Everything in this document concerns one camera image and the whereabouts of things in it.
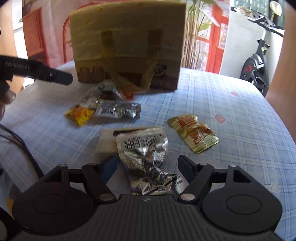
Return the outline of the cracker packet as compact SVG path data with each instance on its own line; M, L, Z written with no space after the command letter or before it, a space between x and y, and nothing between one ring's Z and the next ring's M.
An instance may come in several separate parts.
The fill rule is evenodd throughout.
M160 155L164 156L167 151L168 138L164 129L148 126L101 130L95 153L99 161L111 155L121 160L149 156L160 160Z

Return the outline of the silver foil snack packet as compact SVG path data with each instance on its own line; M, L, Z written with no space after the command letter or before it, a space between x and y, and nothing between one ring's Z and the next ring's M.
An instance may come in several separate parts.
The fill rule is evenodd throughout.
M135 195L179 195L185 190L184 178L176 172L167 170L169 143L166 154L156 157L132 158L121 160L128 179L131 193Z

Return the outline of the white blue dotted packet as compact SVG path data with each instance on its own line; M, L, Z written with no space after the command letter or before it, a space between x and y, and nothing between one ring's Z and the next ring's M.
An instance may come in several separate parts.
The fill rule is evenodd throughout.
M86 94L79 99L77 104L88 109L96 109L102 100L132 101L133 95L123 93L114 83L108 79L91 87Z

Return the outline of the gold fish tofu packet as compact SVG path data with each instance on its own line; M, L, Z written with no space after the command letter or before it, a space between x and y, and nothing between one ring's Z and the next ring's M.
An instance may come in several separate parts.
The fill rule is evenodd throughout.
M168 119L168 124L178 133L194 154L200 154L219 143L207 124L194 114L183 114Z

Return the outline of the small yellow snack packet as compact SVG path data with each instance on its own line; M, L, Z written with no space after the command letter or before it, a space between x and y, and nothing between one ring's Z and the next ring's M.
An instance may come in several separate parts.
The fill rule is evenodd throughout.
M93 115L94 110L82 107L80 105L75 105L67 112L65 112L64 116L70 118L75 121L77 125L83 126Z

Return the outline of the wooden door panel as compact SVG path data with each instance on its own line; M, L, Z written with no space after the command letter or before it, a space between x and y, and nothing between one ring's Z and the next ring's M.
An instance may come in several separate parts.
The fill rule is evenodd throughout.
M291 135L295 133L295 1L288 1L285 34L280 58L267 101L281 118Z

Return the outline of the black exercise bike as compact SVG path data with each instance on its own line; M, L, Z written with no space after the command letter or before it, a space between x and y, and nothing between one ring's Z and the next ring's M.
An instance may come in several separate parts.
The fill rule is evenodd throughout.
M278 27L270 20L270 17L263 15L256 10L250 10L244 6L231 7L231 10L245 15L248 21L264 28L262 37L257 40L258 47L256 52L243 64L240 79L250 82L263 96L266 96L270 86L266 58L266 53L270 48L270 45L267 43L267 39L270 33L275 33L281 37L283 37L283 34L276 30Z

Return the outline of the round mirror on stand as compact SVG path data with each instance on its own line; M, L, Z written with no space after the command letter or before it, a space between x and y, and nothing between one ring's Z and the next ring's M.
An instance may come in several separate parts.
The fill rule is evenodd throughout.
M282 7L280 5L280 3L276 2L276 1L271 1L269 3L269 7L271 9L271 17L270 20L273 21L274 20L274 16L281 16L282 15Z

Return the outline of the window with dark frame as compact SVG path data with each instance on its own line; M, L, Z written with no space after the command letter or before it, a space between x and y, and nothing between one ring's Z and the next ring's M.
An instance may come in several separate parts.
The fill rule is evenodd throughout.
M275 0L281 5L282 8L282 14L281 16L274 15L273 22L276 24L277 27L280 29L284 28L285 25L285 9L287 6L286 1L283 0ZM271 1L268 0L231 0L230 6L237 7L237 6L244 6L247 9L253 9L258 12L260 12L263 15L266 15L268 17L272 17L272 10L269 6L269 3Z

